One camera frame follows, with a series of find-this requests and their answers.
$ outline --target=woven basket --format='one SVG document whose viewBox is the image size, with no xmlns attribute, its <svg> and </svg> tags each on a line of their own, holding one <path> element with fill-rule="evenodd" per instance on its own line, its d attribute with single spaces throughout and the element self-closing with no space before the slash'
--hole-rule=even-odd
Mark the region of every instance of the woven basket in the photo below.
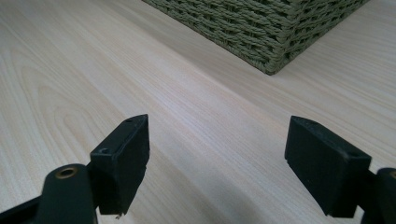
<svg viewBox="0 0 396 224">
<path fill-rule="evenodd" d="M 368 0 L 143 0 L 268 75 Z"/>
</svg>

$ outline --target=screw hole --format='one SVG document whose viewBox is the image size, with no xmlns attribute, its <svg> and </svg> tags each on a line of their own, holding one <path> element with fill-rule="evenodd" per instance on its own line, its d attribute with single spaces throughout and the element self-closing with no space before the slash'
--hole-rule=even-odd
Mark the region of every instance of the screw hole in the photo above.
<svg viewBox="0 0 396 224">
<path fill-rule="evenodd" d="M 391 175 L 393 178 L 395 178 L 395 179 L 396 179 L 396 171 L 392 171 L 392 172 L 390 172 L 390 175 Z"/>
<path fill-rule="evenodd" d="M 108 153 L 110 153 L 110 149 L 108 149 L 106 147 L 101 148 L 101 149 L 99 149 L 99 153 L 108 154 Z"/>
<path fill-rule="evenodd" d="M 55 176 L 58 179 L 66 179 L 75 175 L 76 172 L 77 172 L 77 168 L 72 166 L 62 169 L 60 172 L 56 173 Z"/>
</svg>

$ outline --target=table surface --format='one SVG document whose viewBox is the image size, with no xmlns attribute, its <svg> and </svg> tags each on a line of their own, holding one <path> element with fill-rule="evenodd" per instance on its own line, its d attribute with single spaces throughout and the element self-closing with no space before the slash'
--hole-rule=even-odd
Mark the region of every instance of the table surface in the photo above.
<svg viewBox="0 0 396 224">
<path fill-rule="evenodd" d="M 396 1 L 372 0 L 275 76 L 138 0 L 0 2 L 0 211 L 149 115 L 128 214 L 101 223 L 360 223 L 325 217 L 284 159 L 291 115 L 396 163 Z"/>
</svg>

